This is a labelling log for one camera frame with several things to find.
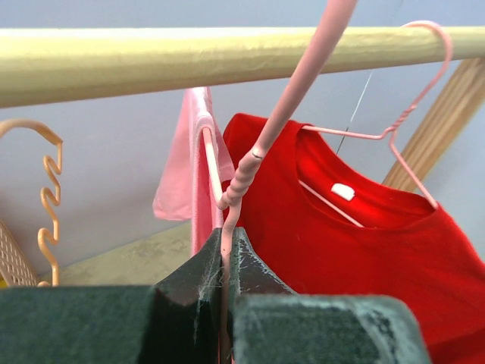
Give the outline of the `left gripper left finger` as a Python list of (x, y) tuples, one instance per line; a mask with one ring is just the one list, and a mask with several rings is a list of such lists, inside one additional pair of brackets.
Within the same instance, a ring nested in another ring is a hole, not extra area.
[(216, 363), (219, 230), (154, 285), (1, 292), (3, 363)]

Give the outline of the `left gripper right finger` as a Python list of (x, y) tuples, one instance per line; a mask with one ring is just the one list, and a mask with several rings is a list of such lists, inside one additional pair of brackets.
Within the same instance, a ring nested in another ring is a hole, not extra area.
[(429, 363), (418, 322), (401, 301), (301, 295), (234, 231), (229, 327), (237, 363)]

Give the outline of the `pink t shirt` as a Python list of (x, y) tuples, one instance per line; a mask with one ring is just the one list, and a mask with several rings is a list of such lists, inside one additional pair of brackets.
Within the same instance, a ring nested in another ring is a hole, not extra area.
[(191, 221), (194, 256), (223, 224), (213, 186), (232, 179), (234, 166), (213, 115), (208, 87), (186, 89), (174, 138), (152, 203), (154, 216)]

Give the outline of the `orange wooden hanger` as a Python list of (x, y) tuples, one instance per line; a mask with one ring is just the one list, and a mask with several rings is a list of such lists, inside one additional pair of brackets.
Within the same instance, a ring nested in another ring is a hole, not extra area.
[(36, 131), (45, 140), (50, 142), (57, 148), (57, 161), (51, 156), (45, 155), (43, 157), (43, 167), (45, 172), (53, 183), (55, 191), (52, 192), (48, 187), (42, 187), (40, 190), (40, 200), (43, 208), (46, 210), (52, 219), (52, 230), (46, 227), (39, 229), (37, 235), (38, 247), (40, 252), (46, 258), (52, 270), (52, 286), (57, 287), (59, 281), (59, 264), (55, 255), (51, 252), (47, 243), (55, 246), (59, 241), (59, 220), (55, 213), (54, 207), (61, 204), (61, 185), (58, 182), (57, 176), (62, 172), (63, 165), (63, 140), (49, 127), (39, 121), (34, 121), (26, 118), (8, 119), (1, 122), (1, 137), (7, 132), (15, 128), (26, 128)]

